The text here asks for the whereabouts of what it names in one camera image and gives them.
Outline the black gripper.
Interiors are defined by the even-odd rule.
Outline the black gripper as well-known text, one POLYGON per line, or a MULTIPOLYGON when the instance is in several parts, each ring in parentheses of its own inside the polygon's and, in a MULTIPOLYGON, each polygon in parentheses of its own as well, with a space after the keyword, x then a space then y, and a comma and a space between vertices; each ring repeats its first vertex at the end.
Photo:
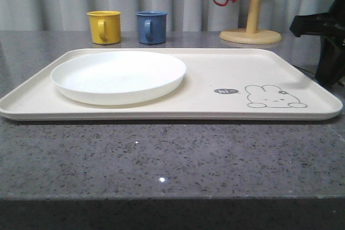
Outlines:
POLYGON ((325 13, 295 16, 289 29, 296 37, 321 36, 315 75, 320 85, 329 87, 344 77, 344 0, 334 0, 325 13))

